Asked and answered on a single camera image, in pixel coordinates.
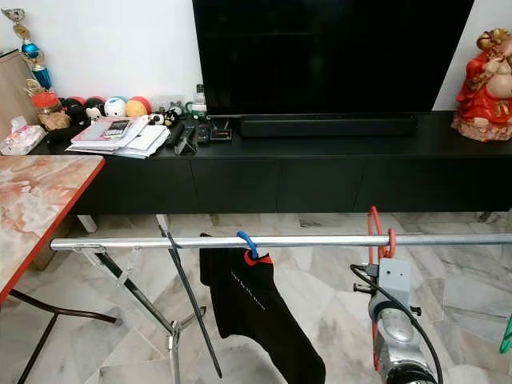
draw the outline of stack of papers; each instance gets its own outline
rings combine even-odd
[[[149,116],[129,119],[130,125],[121,138],[106,138],[103,133],[113,121],[119,118],[103,118],[93,122],[90,127],[71,139],[66,150],[89,152],[93,154],[114,154],[129,158],[147,158],[167,140],[169,130],[166,126],[148,126]]]

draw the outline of trophy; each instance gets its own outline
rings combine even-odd
[[[11,10],[2,10],[2,13],[14,23],[13,30],[22,40],[22,57],[30,66],[39,84],[49,90],[51,88],[51,80],[48,68],[46,68],[44,64],[45,55],[39,47],[30,40],[30,32],[26,26],[20,24],[25,18],[25,11],[21,8],[13,8]]]

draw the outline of black television screen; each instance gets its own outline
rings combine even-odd
[[[212,115],[432,109],[472,0],[193,0]]]

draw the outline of red table edge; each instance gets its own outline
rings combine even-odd
[[[32,260],[34,260],[35,255],[39,253],[42,246],[46,244],[48,240],[50,240],[50,237],[53,232],[56,231],[61,221],[64,219],[65,216],[70,212],[71,208],[74,206],[74,204],[77,202],[77,200],[82,196],[84,190],[89,186],[89,184],[92,183],[94,178],[98,175],[99,171],[102,170],[103,166],[105,165],[105,158],[102,158],[100,163],[94,168],[94,170],[90,173],[89,177],[84,181],[84,183],[78,188],[77,193],[73,196],[71,200],[68,201],[66,206],[63,210],[61,210],[61,213],[58,214],[58,216],[55,218],[54,222],[48,227],[46,232],[43,236],[39,239],[38,243],[35,245],[35,247],[32,249],[32,251],[28,254],[28,256],[25,258],[25,260],[22,262],[22,264],[18,267],[16,272],[14,273],[13,277],[10,278],[10,280],[7,282],[6,286],[3,287],[2,292],[0,292],[0,304],[2,304],[7,295],[9,294],[10,290],[14,288],[18,280],[21,278],[23,273],[26,271],[26,269],[29,267]]]

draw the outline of clothes drying rack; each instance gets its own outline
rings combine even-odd
[[[168,334],[170,365],[174,384],[181,383],[179,371],[179,339],[180,333],[194,318],[198,320],[208,351],[218,376],[222,377],[220,365],[211,345],[202,317],[205,306],[199,306],[190,287],[190,283],[182,268],[178,249],[197,248],[243,248],[247,242],[238,237],[188,237],[173,238],[169,231],[166,215],[157,214],[161,231],[160,238],[58,238],[50,243],[52,250],[72,250],[83,253],[96,267],[103,269],[118,285],[127,290],[141,308],[147,311],[150,318]],[[489,245],[512,244],[512,233],[504,234],[397,234],[391,235],[331,235],[331,236],[254,236],[252,242],[259,247],[296,247],[296,246],[388,246],[392,241],[396,246],[454,246],[454,245]],[[125,269],[122,269],[108,250],[129,249],[132,257]],[[136,268],[140,253],[144,249],[167,249],[173,260],[178,275],[183,282],[194,313],[182,321],[169,322],[162,312],[144,295],[130,280],[131,272]]]

